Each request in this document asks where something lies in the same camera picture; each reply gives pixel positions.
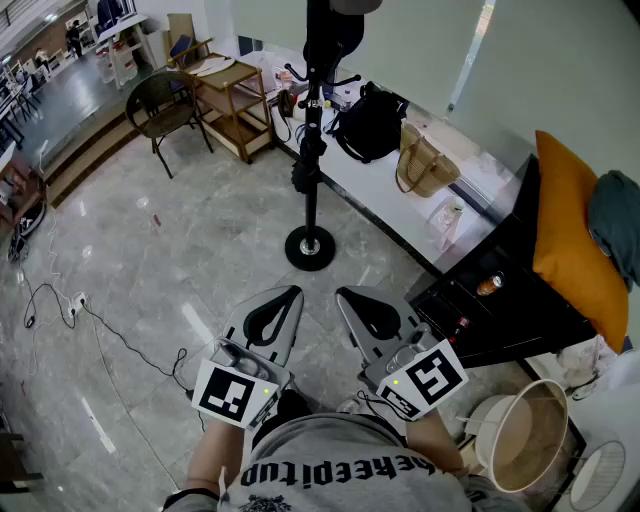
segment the black backpack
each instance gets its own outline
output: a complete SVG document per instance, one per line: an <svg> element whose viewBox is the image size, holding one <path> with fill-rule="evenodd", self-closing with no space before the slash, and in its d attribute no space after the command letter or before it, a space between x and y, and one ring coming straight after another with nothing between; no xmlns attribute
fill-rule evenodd
<svg viewBox="0 0 640 512"><path fill-rule="evenodd" d="M327 133L347 155L368 164L400 147L401 120L406 117L408 104L397 94L369 82L360 87L356 104L340 112Z"/></svg>

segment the woven bag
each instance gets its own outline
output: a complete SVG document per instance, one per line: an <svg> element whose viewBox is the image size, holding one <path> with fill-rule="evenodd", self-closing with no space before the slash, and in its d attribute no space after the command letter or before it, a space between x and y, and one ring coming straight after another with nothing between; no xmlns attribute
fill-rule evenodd
<svg viewBox="0 0 640 512"><path fill-rule="evenodd" d="M402 193L415 192L422 197L431 197L459 177L460 170L449 158L434 148L415 126L404 124L396 167L396 184ZM402 187L400 180L408 190Z"/></svg>

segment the cushion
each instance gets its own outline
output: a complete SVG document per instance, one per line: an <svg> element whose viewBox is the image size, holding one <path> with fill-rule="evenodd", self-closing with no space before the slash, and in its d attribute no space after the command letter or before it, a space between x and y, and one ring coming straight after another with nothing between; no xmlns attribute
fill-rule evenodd
<svg viewBox="0 0 640 512"><path fill-rule="evenodd" d="M536 144L540 202L533 270L620 353L629 318L627 288L587 228L598 178L550 134L536 132Z"/></svg>

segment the floor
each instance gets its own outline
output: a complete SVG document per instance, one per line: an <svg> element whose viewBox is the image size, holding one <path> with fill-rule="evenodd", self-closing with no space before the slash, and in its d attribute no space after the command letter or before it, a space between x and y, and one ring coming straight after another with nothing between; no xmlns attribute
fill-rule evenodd
<svg viewBox="0 0 640 512"><path fill-rule="evenodd" d="M143 65L138 75L118 90L115 82L102 81L97 60L92 50L70 62L37 91L41 103L32 101L38 108L37 116L25 121L22 113L18 113L16 125L25 136L22 152L36 169L45 140L49 141L43 153L46 168L47 161L91 124L101 109L125 101L133 87L151 72L150 66Z"/></svg>
<svg viewBox="0 0 640 512"><path fill-rule="evenodd" d="M336 258L318 273L294 269L283 243L303 223L304 198L290 184L292 160L271 150L248 166L212 144L213 155L188 128L167 137L161 149L175 173L169 180L149 142L132 141L55 217L49 212L30 240L24 277L34 287L54 279L52 239L57 289L67 297L86 292L96 313L165 370L186 348L179 378L190 387L235 304L297 284L305 310L287 366L314 406L335 408L359 389L360 356L340 325L333 292L364 284L405 294L423 270L325 185L318 223L335 235ZM0 399L12 430L27 440L29 466L46 476L26 497L0 496L0 506L157 512L183 483L202 435L183 391L86 313L73 330L54 321L49 291L36 299L39 328L25 329L28 289L19 268L4 261L0 290ZM454 435L462 430L456 414L529 381L515 363L473 369L469 377L441 409Z"/></svg>

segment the wooden chair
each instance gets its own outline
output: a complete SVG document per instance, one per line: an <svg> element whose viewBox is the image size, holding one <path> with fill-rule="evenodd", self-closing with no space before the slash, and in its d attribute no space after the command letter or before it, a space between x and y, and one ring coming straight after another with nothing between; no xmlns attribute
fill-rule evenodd
<svg viewBox="0 0 640 512"><path fill-rule="evenodd" d="M184 125L194 129L193 121L200 127L207 147L213 153L211 143L196 115L195 98L195 88L189 75L176 71L160 71L140 82L127 100L127 119L142 135L151 139L152 151L158 155L171 179L173 175L160 153L160 144L169 133ZM140 107L149 116L148 121L142 126L139 126L134 118Z"/></svg>

